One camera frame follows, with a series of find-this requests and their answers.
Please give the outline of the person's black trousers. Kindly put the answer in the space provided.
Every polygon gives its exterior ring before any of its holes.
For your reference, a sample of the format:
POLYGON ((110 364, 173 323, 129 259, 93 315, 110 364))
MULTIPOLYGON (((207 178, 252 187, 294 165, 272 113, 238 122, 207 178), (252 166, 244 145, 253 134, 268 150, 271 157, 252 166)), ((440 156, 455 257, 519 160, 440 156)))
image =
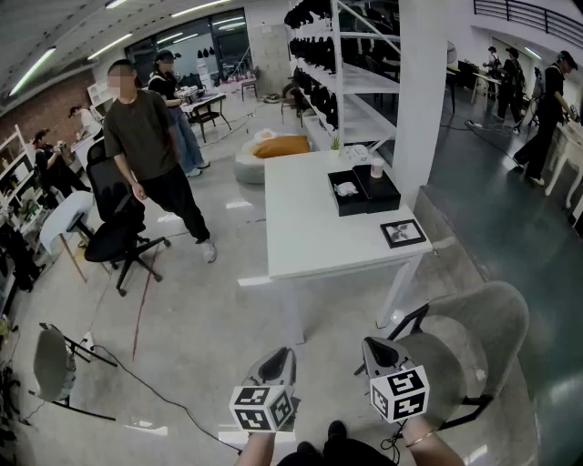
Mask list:
POLYGON ((332 439, 318 451, 308 441, 284 457, 276 466, 396 466, 375 448, 354 439, 332 439))

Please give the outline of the grey upholstered chair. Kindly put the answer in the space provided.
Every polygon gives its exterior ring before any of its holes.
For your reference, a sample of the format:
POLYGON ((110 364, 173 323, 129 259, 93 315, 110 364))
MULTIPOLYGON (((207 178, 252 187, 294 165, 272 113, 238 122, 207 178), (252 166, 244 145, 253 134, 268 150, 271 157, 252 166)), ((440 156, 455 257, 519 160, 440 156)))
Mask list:
POLYGON ((416 365, 424 367, 430 392, 422 414, 438 431, 477 419, 499 395, 527 333, 527 304, 512 285, 490 281, 477 289, 432 299, 405 315, 386 338, 403 345, 416 365), (439 337, 424 321, 444 323, 461 332, 461 340, 439 337), (462 340, 484 363, 481 391, 467 389, 462 340))

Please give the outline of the row of black bags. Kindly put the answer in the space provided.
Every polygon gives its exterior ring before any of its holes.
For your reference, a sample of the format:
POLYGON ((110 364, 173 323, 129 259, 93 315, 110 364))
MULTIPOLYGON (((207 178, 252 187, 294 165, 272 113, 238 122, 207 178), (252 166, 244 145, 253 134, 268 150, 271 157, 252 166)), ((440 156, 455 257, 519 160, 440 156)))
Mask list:
POLYGON ((331 0, 298 0, 284 17, 293 32, 291 57, 298 60, 293 80, 332 131, 339 128, 338 103, 332 82, 336 74, 331 0))

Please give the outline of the person's left forearm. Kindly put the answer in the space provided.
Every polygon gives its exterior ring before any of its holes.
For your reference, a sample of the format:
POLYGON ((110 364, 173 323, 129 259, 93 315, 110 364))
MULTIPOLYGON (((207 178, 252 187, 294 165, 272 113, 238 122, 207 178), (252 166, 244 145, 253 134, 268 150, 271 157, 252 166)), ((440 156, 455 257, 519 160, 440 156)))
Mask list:
POLYGON ((252 433, 234 466, 271 466, 275 438, 275 432, 252 433))

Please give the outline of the black balcony railing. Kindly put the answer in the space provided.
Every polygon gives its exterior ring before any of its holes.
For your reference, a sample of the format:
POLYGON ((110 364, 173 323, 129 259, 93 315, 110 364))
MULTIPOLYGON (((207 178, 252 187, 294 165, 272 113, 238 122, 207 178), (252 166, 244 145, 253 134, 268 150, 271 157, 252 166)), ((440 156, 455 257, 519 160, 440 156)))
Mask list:
POLYGON ((543 6, 522 0, 473 0, 475 15, 528 25, 548 35, 569 36, 583 40, 583 23, 543 6))

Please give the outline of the black tray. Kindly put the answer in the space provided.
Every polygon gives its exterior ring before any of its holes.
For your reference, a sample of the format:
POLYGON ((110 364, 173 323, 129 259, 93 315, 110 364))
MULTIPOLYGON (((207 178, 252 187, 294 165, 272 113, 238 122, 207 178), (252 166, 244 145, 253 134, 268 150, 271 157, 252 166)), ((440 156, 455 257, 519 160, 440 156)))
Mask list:
POLYGON ((353 215, 365 214, 368 208, 368 197, 359 182, 357 176, 353 171, 338 171, 327 174, 330 190, 332 192, 332 199, 338 210, 340 217, 347 217, 353 215), (340 198, 333 190, 334 184, 341 184, 343 182, 353 182, 358 188, 359 193, 348 198, 340 198))

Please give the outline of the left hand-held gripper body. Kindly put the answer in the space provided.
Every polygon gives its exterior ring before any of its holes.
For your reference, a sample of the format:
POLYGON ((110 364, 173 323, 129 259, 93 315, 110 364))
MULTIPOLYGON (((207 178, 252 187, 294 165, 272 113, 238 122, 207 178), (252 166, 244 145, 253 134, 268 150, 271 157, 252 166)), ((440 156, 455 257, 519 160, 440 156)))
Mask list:
POLYGON ((296 355, 281 347, 249 369, 231 394, 229 408, 237 426, 246 432, 292 432, 300 400, 294 397, 296 355))

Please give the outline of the person's right forearm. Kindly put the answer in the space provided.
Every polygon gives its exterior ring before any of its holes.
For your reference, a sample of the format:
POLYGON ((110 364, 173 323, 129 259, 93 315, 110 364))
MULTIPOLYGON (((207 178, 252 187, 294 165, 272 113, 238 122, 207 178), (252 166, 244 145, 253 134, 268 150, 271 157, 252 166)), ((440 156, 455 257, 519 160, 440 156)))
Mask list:
POLYGON ((402 435, 416 466, 465 466, 461 457, 422 416, 408 419, 402 435))

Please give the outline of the ceiling strip light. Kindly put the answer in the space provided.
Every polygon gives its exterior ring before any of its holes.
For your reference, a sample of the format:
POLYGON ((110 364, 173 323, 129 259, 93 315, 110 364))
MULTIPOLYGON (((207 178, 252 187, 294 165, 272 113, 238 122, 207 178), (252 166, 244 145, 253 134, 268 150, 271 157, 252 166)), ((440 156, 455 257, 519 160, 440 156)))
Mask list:
POLYGON ((129 39, 132 36, 133 35, 131 33, 128 33, 128 34, 125 34, 125 35, 121 36, 120 38, 114 40, 113 42, 107 44, 106 46, 103 46, 102 48, 98 49, 96 52, 94 52, 93 54, 91 54, 90 56, 88 56, 87 57, 87 60, 94 60, 98 56, 101 56, 105 52, 107 52, 110 49, 118 46, 119 44, 121 44, 122 42, 126 41, 127 39, 129 39))
POLYGON ((42 54, 31 67, 25 72, 25 74, 18 80, 18 82, 13 86, 9 96, 13 96, 18 93, 22 86, 31 78, 31 76, 38 70, 38 68, 45 63, 45 61, 56 51, 55 46, 49 47, 44 54, 42 54))

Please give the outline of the black open box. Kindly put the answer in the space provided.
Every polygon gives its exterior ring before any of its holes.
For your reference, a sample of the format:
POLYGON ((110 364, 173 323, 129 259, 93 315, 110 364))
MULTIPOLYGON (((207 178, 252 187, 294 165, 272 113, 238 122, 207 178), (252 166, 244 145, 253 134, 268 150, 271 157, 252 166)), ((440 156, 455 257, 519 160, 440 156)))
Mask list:
POLYGON ((398 210, 401 204, 401 194, 393 181, 381 168, 381 176, 371 175, 371 165, 357 165, 353 167, 363 193, 367 197, 368 214, 398 210))

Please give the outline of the white open shelving unit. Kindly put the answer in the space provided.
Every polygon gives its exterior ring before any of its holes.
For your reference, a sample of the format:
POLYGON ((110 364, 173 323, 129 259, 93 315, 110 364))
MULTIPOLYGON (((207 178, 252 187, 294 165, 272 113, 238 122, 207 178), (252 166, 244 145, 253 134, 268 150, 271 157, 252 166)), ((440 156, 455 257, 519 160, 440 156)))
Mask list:
POLYGON ((43 195, 33 146, 15 125, 0 144, 0 217, 26 236, 47 212, 43 195))

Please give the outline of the black picture frame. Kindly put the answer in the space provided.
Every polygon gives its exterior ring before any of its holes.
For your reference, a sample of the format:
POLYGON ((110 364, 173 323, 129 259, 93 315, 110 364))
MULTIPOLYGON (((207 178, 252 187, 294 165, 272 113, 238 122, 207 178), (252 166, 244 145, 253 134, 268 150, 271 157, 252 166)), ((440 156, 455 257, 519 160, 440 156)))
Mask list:
POLYGON ((426 241, 426 236, 414 219, 385 223, 380 226, 390 248, 412 246, 426 241))

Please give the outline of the grey shell chair black legs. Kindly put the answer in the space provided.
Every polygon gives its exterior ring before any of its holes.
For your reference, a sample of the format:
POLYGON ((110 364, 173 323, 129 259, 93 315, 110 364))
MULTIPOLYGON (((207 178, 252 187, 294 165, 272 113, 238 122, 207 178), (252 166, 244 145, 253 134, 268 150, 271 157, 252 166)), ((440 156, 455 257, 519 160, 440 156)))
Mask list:
POLYGON ((41 329, 33 360, 33 374, 37 390, 28 393, 57 407, 70 410, 91 418, 116 421, 114 417, 81 410, 73 407, 70 395, 77 380, 77 359, 90 364, 97 360, 110 367, 117 368, 116 362, 107 360, 93 351, 90 353, 76 342, 67 337, 52 323, 41 322, 41 329))

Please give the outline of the black office chair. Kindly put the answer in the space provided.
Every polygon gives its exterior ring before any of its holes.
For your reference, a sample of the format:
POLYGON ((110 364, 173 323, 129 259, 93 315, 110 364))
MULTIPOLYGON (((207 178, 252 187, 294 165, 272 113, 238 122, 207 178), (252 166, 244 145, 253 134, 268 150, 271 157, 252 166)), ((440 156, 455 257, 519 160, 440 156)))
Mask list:
POLYGON ((146 229, 145 208, 115 160, 107 157, 104 141, 99 140, 88 150, 86 173, 102 224, 89 237, 85 259, 108 263, 119 271, 116 290, 122 297, 126 295, 124 280, 133 264, 140 265, 160 282, 162 276, 141 255, 159 244, 169 247, 171 243, 164 237, 150 240, 141 236, 146 229))

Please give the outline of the white draped chair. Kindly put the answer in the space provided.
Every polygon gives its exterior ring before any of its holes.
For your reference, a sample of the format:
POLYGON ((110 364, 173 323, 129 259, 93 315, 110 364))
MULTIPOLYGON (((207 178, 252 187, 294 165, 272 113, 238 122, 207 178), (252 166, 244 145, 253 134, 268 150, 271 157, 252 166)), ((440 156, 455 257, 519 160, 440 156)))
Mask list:
POLYGON ((53 241, 56 238, 60 240, 65 252, 84 282, 87 282, 87 279, 68 246, 65 234, 77 233, 88 244, 88 241, 94 236, 94 232, 87 225, 93 204, 94 196, 91 193, 85 191, 73 192, 48 215, 39 235, 40 244, 49 256, 53 255, 53 241))

